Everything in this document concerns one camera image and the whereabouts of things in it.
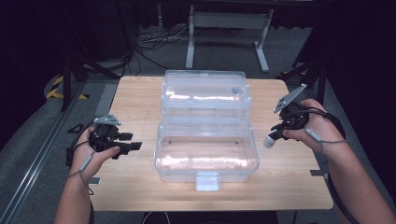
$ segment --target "skin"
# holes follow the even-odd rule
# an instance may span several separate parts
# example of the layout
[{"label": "skin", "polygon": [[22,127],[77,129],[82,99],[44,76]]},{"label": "skin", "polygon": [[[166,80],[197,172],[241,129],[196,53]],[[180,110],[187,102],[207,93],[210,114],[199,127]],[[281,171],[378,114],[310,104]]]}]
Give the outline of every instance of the skin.
[{"label": "skin", "polygon": [[[306,107],[316,107],[326,111],[323,106],[314,100],[302,101]],[[344,140],[334,125],[321,115],[310,114],[305,126],[315,132],[325,141]],[[78,144],[88,141],[93,128],[87,129],[78,139]],[[320,153],[320,143],[309,136],[304,129],[286,130],[283,134],[291,139],[304,142],[314,152]],[[329,159],[329,169],[332,182],[349,213],[359,223],[396,224],[396,217],[392,213],[375,184],[368,176],[364,167],[347,143],[323,143],[323,153]],[[78,171],[81,164],[92,152],[92,160],[82,171],[82,178],[89,180],[101,168],[103,162],[119,152],[113,147],[103,152],[93,152],[88,143],[79,146],[74,155],[73,165],[69,175]],[[91,212],[90,192],[79,174],[67,178],[64,185],[54,223],[89,223]],[[349,223],[339,212],[340,222]]]},{"label": "skin", "polygon": [[[78,139],[76,146],[88,141],[92,131],[93,127],[87,129]],[[93,153],[91,161],[81,173],[82,178],[87,182],[100,170],[103,162],[116,155],[119,151],[119,147],[112,147],[102,152],[93,152],[93,148],[89,143],[84,143],[75,150],[69,175],[75,174],[85,159]],[[91,200],[88,186],[79,174],[68,177],[64,184],[54,223],[87,224],[90,221],[90,212]]]},{"label": "skin", "polygon": [[[305,107],[316,107],[326,111],[312,99],[302,101]],[[321,115],[310,114],[305,128],[311,129],[322,140],[335,142],[345,140],[337,128]],[[283,134],[304,142],[314,152],[320,153],[320,143],[309,136],[304,129],[286,130]],[[322,143],[323,154],[328,157],[332,182],[341,201],[359,223],[396,223],[396,218],[374,182],[368,176],[361,162],[348,143]],[[339,212],[340,222],[349,223]]]}]

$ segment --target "transparent plastic container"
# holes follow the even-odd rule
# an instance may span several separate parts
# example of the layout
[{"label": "transparent plastic container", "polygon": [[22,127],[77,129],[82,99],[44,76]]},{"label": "transparent plastic container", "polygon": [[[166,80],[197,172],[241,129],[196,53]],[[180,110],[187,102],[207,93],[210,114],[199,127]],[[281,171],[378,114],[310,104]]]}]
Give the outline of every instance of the transparent plastic container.
[{"label": "transparent plastic container", "polygon": [[242,72],[168,70],[163,78],[163,119],[248,120],[251,97]]},{"label": "transparent plastic container", "polygon": [[218,190],[243,182],[259,165],[242,72],[167,71],[154,165],[163,181]]}]

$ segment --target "handheld controller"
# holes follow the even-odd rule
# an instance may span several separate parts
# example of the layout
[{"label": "handheld controller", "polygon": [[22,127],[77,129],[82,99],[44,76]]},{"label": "handheld controller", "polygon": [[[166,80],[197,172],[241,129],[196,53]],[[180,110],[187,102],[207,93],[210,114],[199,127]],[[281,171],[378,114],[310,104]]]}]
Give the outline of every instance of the handheld controller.
[{"label": "handheld controller", "polygon": [[272,127],[271,132],[269,132],[265,137],[263,144],[266,148],[271,148],[275,144],[276,140],[280,138],[288,140],[288,138],[283,135],[283,131],[300,130],[305,127],[306,123],[309,121],[310,113],[320,114],[321,116],[330,120],[338,129],[340,134],[346,138],[344,128],[336,116],[317,108],[305,108],[305,106],[301,103],[293,101],[293,99],[305,87],[306,85],[303,84],[297,90],[292,91],[288,95],[279,99],[279,104],[276,106],[276,109],[274,109],[274,113],[280,110],[279,118],[282,119],[282,122]]},{"label": "handheld controller", "polygon": [[[121,143],[120,141],[129,141],[132,139],[132,133],[119,133],[120,122],[113,115],[106,115],[101,118],[95,119],[87,125],[84,132],[91,124],[94,123],[94,130],[90,134],[89,144],[96,151],[101,152],[111,147],[120,147],[120,152],[113,156],[112,159],[117,160],[120,155],[128,155],[132,150],[139,150],[142,146],[141,142]],[[71,166],[73,163],[74,151],[76,149],[75,143],[79,139],[80,134],[75,139],[71,147],[66,149],[66,165]]]}]

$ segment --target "wooden table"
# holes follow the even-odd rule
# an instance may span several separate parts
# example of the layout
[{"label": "wooden table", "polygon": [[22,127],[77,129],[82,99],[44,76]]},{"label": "wooden table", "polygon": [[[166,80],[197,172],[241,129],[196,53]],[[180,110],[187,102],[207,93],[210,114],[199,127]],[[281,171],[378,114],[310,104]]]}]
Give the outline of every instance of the wooden table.
[{"label": "wooden table", "polygon": [[195,190],[195,183],[162,182],[153,161],[157,127],[161,120],[162,77],[123,77],[110,113],[121,121],[120,132],[133,133],[143,142],[118,160],[106,161],[92,186],[96,211],[226,211],[331,209],[332,198],[322,176],[312,176],[318,163],[312,150],[294,140],[262,146],[270,128],[279,123],[274,114],[285,83],[249,79],[251,123],[261,165],[243,183],[220,183],[220,191]]}]

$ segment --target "wrist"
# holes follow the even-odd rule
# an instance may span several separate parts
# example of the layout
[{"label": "wrist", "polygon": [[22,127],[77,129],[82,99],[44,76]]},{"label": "wrist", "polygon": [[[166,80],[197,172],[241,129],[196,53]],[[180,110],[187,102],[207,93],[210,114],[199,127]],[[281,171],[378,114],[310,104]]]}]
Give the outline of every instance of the wrist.
[{"label": "wrist", "polygon": [[322,142],[323,154],[326,155],[329,161],[342,161],[350,157],[352,149],[347,141],[338,141],[333,143]]}]

